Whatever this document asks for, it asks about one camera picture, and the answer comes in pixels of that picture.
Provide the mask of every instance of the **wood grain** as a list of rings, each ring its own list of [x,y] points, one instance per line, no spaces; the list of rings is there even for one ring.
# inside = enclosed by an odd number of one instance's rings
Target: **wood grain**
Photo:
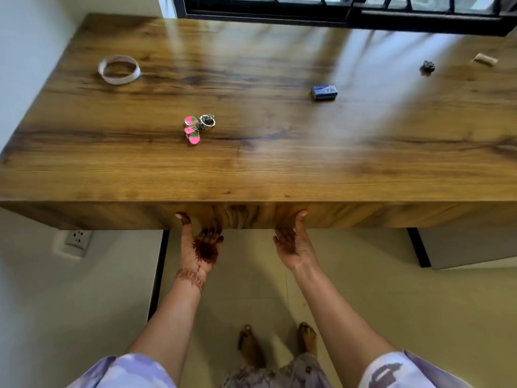
[[[112,54],[142,76],[105,83]],[[511,226],[516,71],[516,38],[90,15],[2,153],[0,205],[58,228]]]

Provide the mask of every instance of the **beige floor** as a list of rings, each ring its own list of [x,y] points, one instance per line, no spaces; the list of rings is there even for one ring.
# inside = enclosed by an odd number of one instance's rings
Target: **beige floor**
[[[517,270],[434,271],[418,267],[405,230],[309,231],[340,293],[381,334],[477,388],[515,387]],[[313,317],[275,254],[271,230],[229,230],[205,287],[181,388],[217,387],[240,363],[236,342],[253,325],[272,368],[292,355],[294,329]],[[161,294],[178,267],[172,231]],[[323,343],[320,363],[335,387]]]

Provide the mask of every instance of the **keychain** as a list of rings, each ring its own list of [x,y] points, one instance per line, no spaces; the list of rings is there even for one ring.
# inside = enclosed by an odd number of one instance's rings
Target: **keychain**
[[[191,144],[197,144],[201,140],[200,132],[206,128],[212,129],[216,126],[216,119],[211,114],[203,114],[201,117],[185,117],[185,135]]]

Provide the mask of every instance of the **wall socket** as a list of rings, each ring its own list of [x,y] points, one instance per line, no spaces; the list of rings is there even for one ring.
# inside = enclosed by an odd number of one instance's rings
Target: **wall socket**
[[[92,239],[92,230],[59,231],[54,239],[53,251],[62,257],[82,258]]]

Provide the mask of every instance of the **patterned pants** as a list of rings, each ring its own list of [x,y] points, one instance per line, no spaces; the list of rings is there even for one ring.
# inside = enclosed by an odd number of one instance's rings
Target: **patterned pants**
[[[221,388],[332,388],[318,361],[300,354],[278,373],[246,366],[230,372]]]

